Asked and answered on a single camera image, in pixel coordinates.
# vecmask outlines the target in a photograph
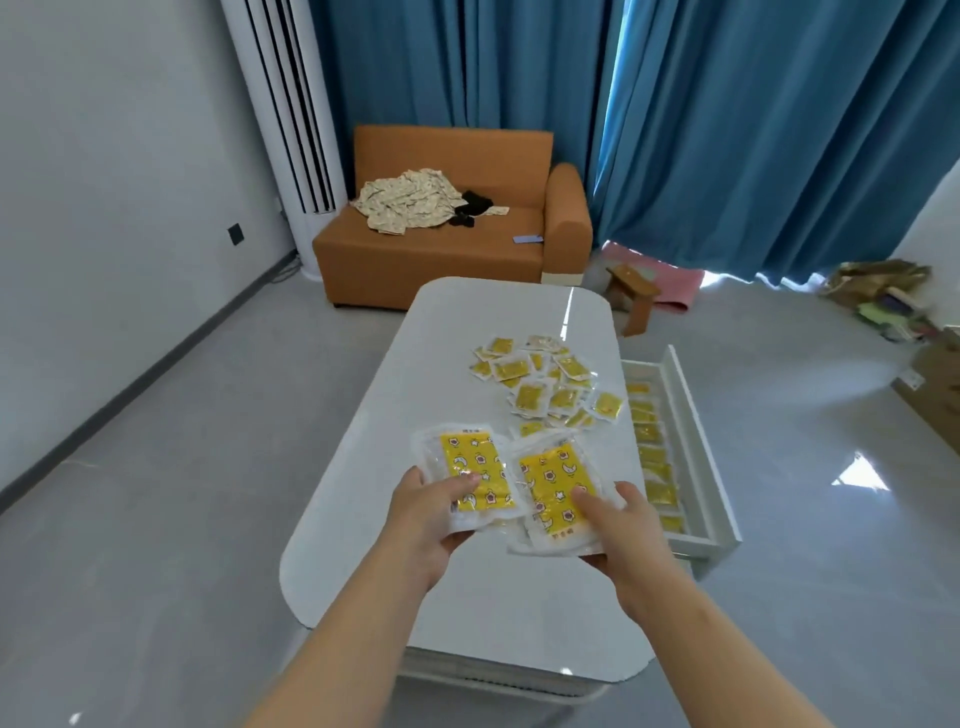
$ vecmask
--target orange sofa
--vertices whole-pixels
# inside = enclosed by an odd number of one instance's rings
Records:
[[[572,164],[550,169],[553,134],[495,129],[360,126],[354,134],[357,191],[408,169],[439,169],[460,192],[506,205],[475,218],[388,235],[346,207],[313,241],[332,303],[410,307],[420,287],[444,276],[579,285],[593,229]],[[543,243],[514,243],[542,235]]]

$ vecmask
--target person's right hand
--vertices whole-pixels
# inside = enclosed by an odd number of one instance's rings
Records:
[[[623,611],[639,622],[644,601],[662,580],[685,577],[685,573],[663,536],[657,509],[633,483],[617,482],[616,492],[627,501],[623,510],[579,489],[572,497],[606,551],[584,556],[584,561],[610,578]]]

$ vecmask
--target cardboard box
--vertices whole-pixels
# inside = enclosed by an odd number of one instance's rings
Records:
[[[917,352],[893,388],[960,454],[960,329],[944,329]]]

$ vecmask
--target sofa armrest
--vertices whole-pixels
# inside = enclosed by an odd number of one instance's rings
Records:
[[[593,225],[580,175],[572,164],[558,164],[546,181],[543,282],[579,285],[573,279],[587,269],[592,245]]]

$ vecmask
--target power cord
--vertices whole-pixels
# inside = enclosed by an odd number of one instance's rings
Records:
[[[276,275],[270,279],[270,283],[283,283],[285,280],[295,276],[302,267],[303,261],[300,260],[300,256],[297,255],[297,257],[287,263],[287,265],[277,271]]]

